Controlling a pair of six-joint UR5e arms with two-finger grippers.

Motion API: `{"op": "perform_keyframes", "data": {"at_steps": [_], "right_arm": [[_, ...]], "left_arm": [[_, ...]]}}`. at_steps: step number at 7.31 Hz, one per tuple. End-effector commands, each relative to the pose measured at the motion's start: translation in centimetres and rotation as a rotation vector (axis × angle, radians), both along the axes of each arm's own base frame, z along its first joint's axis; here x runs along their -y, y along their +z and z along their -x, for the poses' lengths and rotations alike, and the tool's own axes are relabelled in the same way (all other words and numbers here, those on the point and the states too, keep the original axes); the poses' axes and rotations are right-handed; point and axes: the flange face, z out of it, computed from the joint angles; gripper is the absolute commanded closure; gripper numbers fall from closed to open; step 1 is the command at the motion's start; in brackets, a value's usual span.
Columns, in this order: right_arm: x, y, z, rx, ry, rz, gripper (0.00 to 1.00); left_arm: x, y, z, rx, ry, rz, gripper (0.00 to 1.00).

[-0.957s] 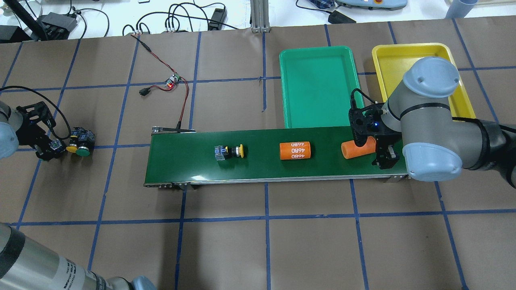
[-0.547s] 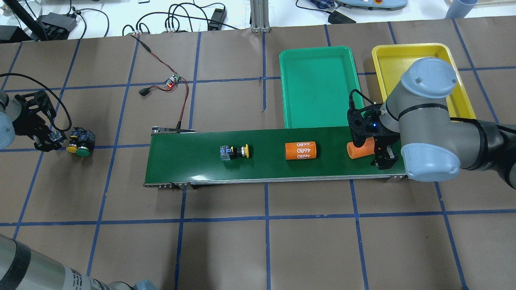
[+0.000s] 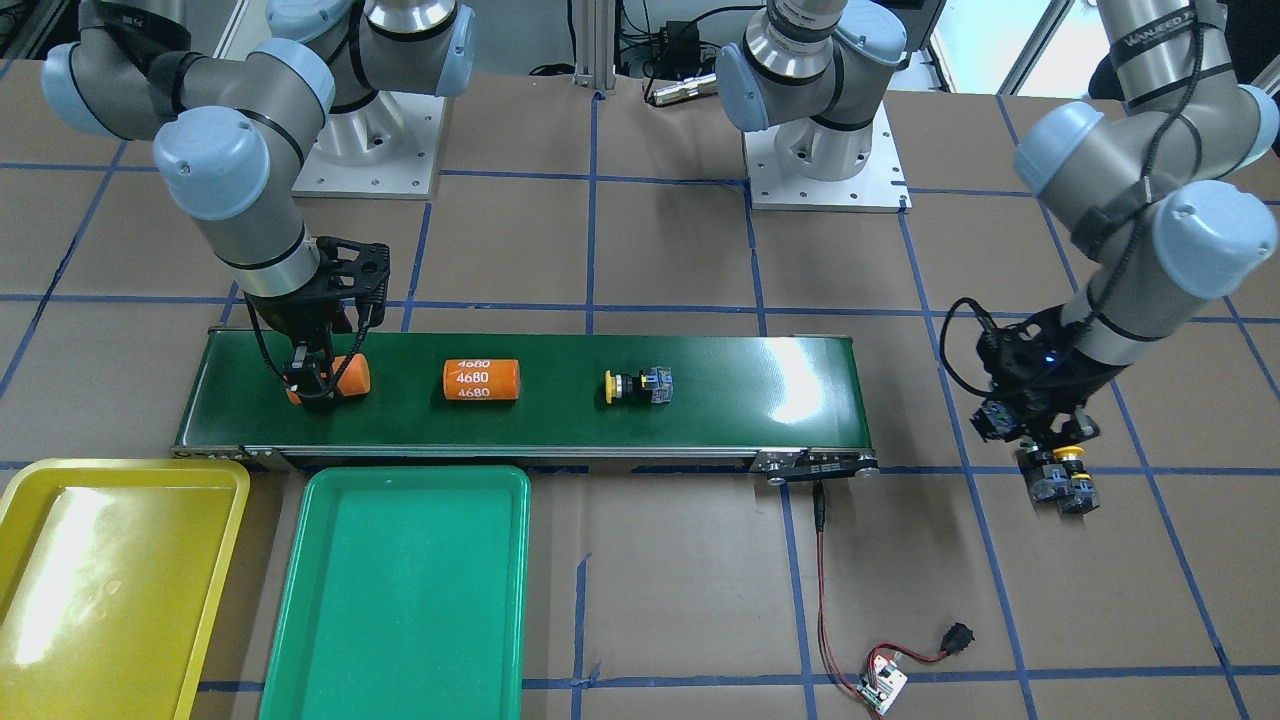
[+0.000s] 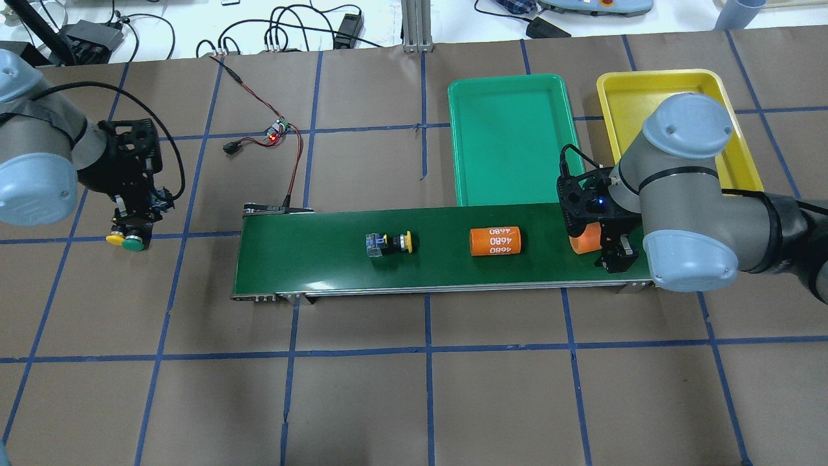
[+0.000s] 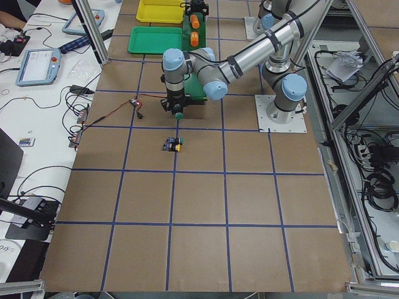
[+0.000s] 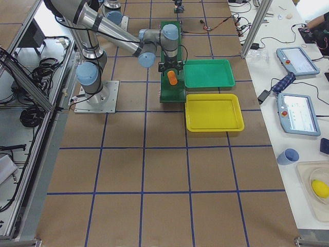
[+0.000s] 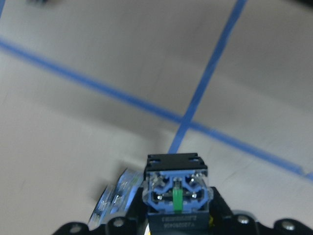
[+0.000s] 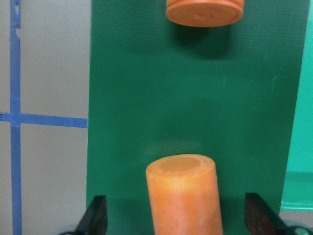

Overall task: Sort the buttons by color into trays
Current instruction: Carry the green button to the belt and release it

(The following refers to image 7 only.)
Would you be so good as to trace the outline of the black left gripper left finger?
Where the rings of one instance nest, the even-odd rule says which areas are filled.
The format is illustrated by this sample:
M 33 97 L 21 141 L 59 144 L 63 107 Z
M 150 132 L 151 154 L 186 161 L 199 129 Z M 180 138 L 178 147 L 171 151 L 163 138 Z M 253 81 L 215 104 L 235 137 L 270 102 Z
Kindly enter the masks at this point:
M 139 187 L 126 214 L 112 214 L 108 222 L 90 229 L 81 222 L 69 222 L 56 230 L 57 235 L 144 235 L 146 233 L 147 205 L 142 200 Z

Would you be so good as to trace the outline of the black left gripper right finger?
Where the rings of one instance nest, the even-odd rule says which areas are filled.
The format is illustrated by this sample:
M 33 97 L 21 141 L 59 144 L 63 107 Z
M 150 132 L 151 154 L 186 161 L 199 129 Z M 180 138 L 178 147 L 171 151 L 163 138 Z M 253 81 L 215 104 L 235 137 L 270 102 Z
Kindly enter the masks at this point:
M 282 218 L 267 227 L 247 212 L 233 212 L 218 192 L 212 187 L 210 215 L 213 226 L 210 235 L 311 235 L 313 229 L 292 218 Z

